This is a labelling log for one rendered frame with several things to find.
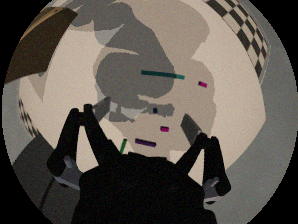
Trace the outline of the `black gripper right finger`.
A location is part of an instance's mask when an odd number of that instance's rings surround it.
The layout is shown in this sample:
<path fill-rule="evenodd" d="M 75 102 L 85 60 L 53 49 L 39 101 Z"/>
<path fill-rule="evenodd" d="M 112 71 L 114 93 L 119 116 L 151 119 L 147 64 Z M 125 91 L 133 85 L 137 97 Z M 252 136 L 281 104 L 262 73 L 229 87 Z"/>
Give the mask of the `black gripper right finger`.
<path fill-rule="evenodd" d="M 201 149 L 204 149 L 202 187 L 205 191 L 204 202 L 211 205 L 231 190 L 231 184 L 225 173 L 219 140 L 215 136 L 208 138 L 205 133 L 202 133 L 203 131 L 189 114 L 184 114 L 180 126 L 191 147 L 165 173 L 160 181 L 160 187 L 166 192 L 174 192 L 187 177 Z"/>

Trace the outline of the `purple rod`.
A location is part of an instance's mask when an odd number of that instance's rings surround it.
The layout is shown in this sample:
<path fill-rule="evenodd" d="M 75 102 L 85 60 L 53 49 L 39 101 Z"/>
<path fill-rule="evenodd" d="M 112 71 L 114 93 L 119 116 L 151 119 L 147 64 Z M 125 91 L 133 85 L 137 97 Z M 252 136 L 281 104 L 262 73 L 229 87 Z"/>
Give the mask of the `purple rod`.
<path fill-rule="evenodd" d="M 155 142 L 150 142 L 150 141 L 141 140 L 141 139 L 137 139 L 137 138 L 135 140 L 135 143 L 146 145 L 146 146 L 151 146 L 151 147 L 156 147 L 156 143 Z"/>

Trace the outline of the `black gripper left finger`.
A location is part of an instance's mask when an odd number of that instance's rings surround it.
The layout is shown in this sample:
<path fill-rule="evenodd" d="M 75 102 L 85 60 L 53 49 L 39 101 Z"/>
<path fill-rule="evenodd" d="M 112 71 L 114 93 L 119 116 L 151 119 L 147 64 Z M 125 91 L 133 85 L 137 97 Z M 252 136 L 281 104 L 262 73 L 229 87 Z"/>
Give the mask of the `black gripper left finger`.
<path fill-rule="evenodd" d="M 84 126 L 87 138 L 98 162 L 105 162 L 117 183 L 126 189 L 136 186 L 139 173 L 126 160 L 111 139 L 107 139 L 99 123 L 110 111 L 111 97 L 106 97 L 92 107 L 84 104 L 84 112 L 78 108 L 70 110 L 61 131 L 57 147 L 49 159 L 47 167 L 57 182 L 64 188 L 80 190 L 79 169 L 76 164 L 77 143 L 80 126 Z M 77 127 L 78 126 L 78 127 Z"/>

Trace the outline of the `turquoise rod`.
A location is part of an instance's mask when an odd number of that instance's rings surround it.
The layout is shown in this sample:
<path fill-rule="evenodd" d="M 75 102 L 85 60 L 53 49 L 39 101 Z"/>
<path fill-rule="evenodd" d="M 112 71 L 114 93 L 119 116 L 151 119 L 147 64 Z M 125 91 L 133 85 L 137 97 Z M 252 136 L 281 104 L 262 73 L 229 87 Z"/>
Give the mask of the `turquoise rod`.
<path fill-rule="evenodd" d="M 161 77 L 177 78 L 177 79 L 183 79 L 183 80 L 185 79 L 184 75 L 164 73 L 164 72 L 156 72 L 156 71 L 141 70 L 141 75 L 161 76 Z"/>

